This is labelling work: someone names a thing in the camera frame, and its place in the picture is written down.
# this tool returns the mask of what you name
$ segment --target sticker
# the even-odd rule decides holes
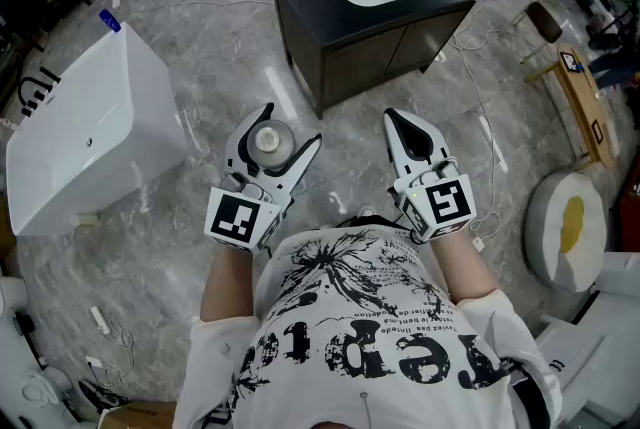
[[[598,120],[593,120],[593,123],[591,124],[591,130],[593,130],[593,135],[596,137],[596,141],[598,142],[598,144],[602,143],[602,141],[604,140],[604,136],[602,135],[602,130],[600,129]]]
[[[576,60],[573,54],[569,54],[567,52],[560,52],[560,55],[562,56],[562,60],[564,61],[564,64],[566,65],[567,70],[569,70],[570,72],[581,71],[580,63],[578,63],[578,61]]]
[[[432,185],[425,191],[438,224],[471,214],[459,180]]]
[[[259,211],[260,205],[257,203],[223,194],[211,232],[236,241],[249,242]]]
[[[464,227],[464,225],[466,224],[467,224],[466,221],[462,221],[461,223],[456,223],[455,225],[447,226],[445,228],[438,228],[435,232],[433,232],[433,235],[431,235],[431,238],[433,239],[434,237],[440,237],[441,235],[457,232],[458,230],[460,230],[460,228]]]
[[[420,215],[418,209],[416,209],[413,203],[409,201],[409,198],[404,200],[402,212],[404,212],[405,215],[409,218],[409,221],[411,221],[411,224],[413,224],[416,232],[418,232],[421,237],[427,232],[427,230],[429,230],[429,225],[427,225],[427,222]]]

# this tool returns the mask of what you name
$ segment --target chair leg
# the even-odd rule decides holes
[[[597,164],[598,162],[600,162],[600,161],[589,159],[584,164],[580,164],[580,165],[576,166],[573,171],[576,171],[576,172],[582,171],[583,169],[587,169],[589,166],[593,166],[594,164]]]
[[[535,56],[538,52],[540,52],[546,46],[547,46],[547,42],[545,41],[542,45],[540,45],[540,46],[536,47],[535,49],[533,49],[528,56],[523,57],[520,60],[520,64],[522,65],[522,64],[526,63],[527,61],[529,61],[529,59],[531,59],[533,56]]]
[[[540,77],[541,75],[544,75],[545,73],[548,73],[548,72],[550,72],[551,70],[553,70],[553,69],[556,67],[556,65],[557,65],[557,64],[558,64],[558,63],[551,63],[549,66],[547,66],[547,67],[543,68],[543,69],[542,69],[542,70],[540,70],[539,72],[532,73],[531,75],[527,75],[527,76],[524,78],[524,82],[533,82],[533,81],[535,81],[535,80],[536,80],[538,77]]]
[[[522,19],[526,16],[527,14],[524,11],[521,11],[520,13],[518,13],[515,17],[513,17],[513,20],[511,22],[509,22],[504,29],[502,29],[498,34],[501,34],[503,31],[506,31],[507,29],[509,29],[510,27],[515,27],[517,26]]]

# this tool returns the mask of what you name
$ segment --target chair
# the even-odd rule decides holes
[[[555,43],[562,36],[562,29],[555,21],[551,13],[542,5],[542,0],[534,0],[523,11],[518,13],[511,22],[502,30],[500,34],[509,29],[514,28],[522,21],[524,17],[529,17],[538,34],[544,39],[544,43],[536,47],[530,54],[520,60],[520,64],[527,62],[549,43]]]

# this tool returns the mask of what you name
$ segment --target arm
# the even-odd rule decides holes
[[[220,246],[202,295],[200,318],[191,326],[191,350],[178,399],[173,429],[200,429],[218,410],[228,414],[227,399],[260,323],[253,317],[253,257]]]
[[[229,246],[218,248],[202,294],[202,322],[253,315],[252,272],[250,253]]]
[[[513,387],[516,395],[511,399],[518,427],[550,427],[562,406],[558,379],[469,235],[446,235],[431,247],[458,309],[496,356],[510,360],[522,371],[519,377],[526,378],[517,387],[520,391]]]
[[[478,299],[499,288],[498,280],[473,247],[466,231],[431,241],[431,248],[454,303]]]

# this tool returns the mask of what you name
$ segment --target round cushion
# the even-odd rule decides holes
[[[546,283],[588,289],[602,269],[606,239],[602,200],[589,177],[560,172],[540,182],[527,209],[525,249]]]

